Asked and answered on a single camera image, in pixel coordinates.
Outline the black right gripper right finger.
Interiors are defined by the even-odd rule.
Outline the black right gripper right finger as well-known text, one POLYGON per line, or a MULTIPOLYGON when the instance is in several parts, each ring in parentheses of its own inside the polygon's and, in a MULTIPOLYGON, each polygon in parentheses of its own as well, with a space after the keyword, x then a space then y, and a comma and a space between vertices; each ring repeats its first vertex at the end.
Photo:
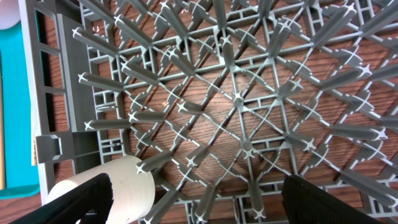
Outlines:
POLYGON ((297 176, 284 179, 283 206, 290 224, 375 224, 379 220, 297 176))

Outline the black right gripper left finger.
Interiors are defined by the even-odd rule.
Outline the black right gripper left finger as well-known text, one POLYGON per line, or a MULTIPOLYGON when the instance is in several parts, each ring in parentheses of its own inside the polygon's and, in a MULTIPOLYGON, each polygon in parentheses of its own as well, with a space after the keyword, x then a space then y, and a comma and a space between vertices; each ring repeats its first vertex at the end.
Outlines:
POLYGON ((105 224, 113 202, 109 175, 101 173, 50 203, 14 220, 13 224, 105 224))

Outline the cream ceramic cup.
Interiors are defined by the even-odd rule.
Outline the cream ceramic cup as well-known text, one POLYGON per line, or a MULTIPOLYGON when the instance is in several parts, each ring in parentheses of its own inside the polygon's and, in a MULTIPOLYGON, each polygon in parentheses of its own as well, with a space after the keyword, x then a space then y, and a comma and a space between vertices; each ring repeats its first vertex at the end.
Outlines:
POLYGON ((50 203, 94 176, 106 173, 112 183, 114 199, 106 222, 136 221, 149 212, 155 199, 154 178, 150 173, 138 173, 136 164, 140 161, 134 156, 124 156, 76 174, 57 183, 46 202, 50 203))

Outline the pink bowl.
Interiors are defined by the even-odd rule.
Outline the pink bowl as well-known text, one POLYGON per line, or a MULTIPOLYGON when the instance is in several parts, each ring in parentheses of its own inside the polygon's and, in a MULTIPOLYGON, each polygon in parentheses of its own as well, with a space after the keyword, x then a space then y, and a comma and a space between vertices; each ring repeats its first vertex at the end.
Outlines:
POLYGON ((18 0, 1 0, 0 29, 6 30, 21 20, 18 0))

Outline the grey dishwasher rack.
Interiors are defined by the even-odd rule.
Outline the grey dishwasher rack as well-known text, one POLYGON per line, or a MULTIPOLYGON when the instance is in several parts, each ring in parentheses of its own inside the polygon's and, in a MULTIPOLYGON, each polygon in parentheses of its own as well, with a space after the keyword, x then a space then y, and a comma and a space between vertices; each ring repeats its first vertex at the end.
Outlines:
POLYGON ((285 223, 295 174, 397 221, 396 1, 20 1, 40 196, 138 157, 139 223, 285 223))

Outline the teal plastic tray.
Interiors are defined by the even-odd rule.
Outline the teal plastic tray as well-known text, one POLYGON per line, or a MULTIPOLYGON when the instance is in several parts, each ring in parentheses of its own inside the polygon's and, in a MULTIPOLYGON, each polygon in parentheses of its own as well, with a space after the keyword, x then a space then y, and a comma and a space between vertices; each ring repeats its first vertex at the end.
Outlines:
POLYGON ((1 75, 6 178, 1 199, 30 197, 40 192, 40 185, 31 162, 31 106, 20 22, 1 31, 1 75))

